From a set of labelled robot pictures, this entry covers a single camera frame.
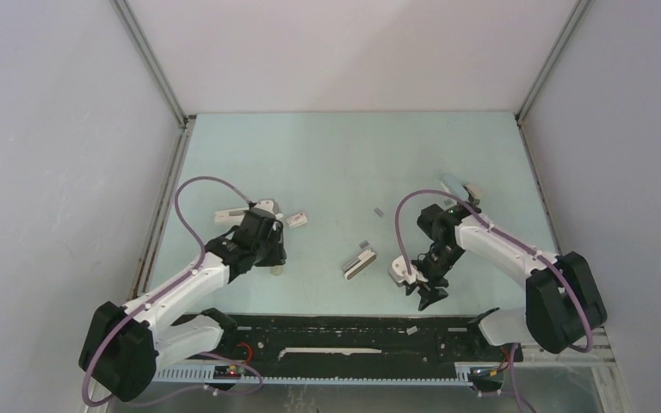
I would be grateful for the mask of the olive green stapler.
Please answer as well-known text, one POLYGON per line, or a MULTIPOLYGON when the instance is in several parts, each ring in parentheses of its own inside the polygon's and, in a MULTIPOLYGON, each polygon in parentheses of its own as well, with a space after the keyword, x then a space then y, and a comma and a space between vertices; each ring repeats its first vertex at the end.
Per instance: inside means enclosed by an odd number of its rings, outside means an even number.
POLYGON ((377 258, 377 253, 373 249, 365 249, 359 255, 343 265, 343 278, 351 280, 358 275, 364 268, 368 267, 377 258))

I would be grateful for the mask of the light blue stapler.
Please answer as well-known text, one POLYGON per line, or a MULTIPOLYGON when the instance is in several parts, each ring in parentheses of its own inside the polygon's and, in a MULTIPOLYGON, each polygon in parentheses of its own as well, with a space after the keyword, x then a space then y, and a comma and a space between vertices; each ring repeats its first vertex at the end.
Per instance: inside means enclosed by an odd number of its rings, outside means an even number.
POLYGON ((444 190, 462 200, 468 200, 469 193, 460 178, 452 173, 443 173, 440 177, 444 190))

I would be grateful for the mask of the white stapler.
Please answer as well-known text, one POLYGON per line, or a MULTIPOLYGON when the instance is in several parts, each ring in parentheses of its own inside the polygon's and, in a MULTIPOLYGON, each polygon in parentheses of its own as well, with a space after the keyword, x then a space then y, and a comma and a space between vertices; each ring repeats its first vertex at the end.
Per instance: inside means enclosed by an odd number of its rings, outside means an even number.
POLYGON ((214 213, 213 222, 216 225, 240 225, 248 207, 220 210, 214 213))

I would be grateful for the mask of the beige brown stapler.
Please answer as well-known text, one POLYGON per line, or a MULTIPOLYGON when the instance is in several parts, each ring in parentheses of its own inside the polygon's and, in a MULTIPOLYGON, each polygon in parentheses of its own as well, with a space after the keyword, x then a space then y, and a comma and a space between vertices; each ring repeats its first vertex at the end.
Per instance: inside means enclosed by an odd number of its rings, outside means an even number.
POLYGON ((478 206, 482 199, 482 190, 471 182, 465 183, 463 188, 467 193, 467 202, 473 206, 478 206))

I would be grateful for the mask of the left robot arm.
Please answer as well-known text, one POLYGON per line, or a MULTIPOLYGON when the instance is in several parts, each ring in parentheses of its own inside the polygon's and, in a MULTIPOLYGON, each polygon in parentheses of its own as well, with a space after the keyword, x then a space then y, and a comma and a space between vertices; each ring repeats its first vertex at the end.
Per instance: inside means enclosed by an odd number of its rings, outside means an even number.
POLYGON ((254 267, 284 265, 283 223, 257 206, 239 225, 204 243, 189 265, 143 296, 117 305, 107 301, 94 312, 78 365, 123 402, 139 396, 156 373, 204 352, 234 354, 238 336, 232 322, 212 309, 187 322, 178 320, 198 301, 229 285, 254 267))

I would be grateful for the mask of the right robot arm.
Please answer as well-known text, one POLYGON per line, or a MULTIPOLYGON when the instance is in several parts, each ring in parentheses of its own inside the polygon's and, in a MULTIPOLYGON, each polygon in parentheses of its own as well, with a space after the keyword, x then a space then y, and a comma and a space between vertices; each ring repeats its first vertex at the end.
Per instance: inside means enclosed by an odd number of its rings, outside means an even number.
POLYGON ((411 271, 404 284, 407 293, 418 293, 420 311, 448 296, 446 276, 467 252, 486 259, 524 292, 524 307, 493 308, 469 323, 466 348, 476 359, 487 360, 501 346, 523 342, 559 354, 575 349, 578 340, 608 321, 590 265, 575 251, 557 255, 536 250, 461 205, 428 206, 417 226, 432 244, 400 266, 411 271))

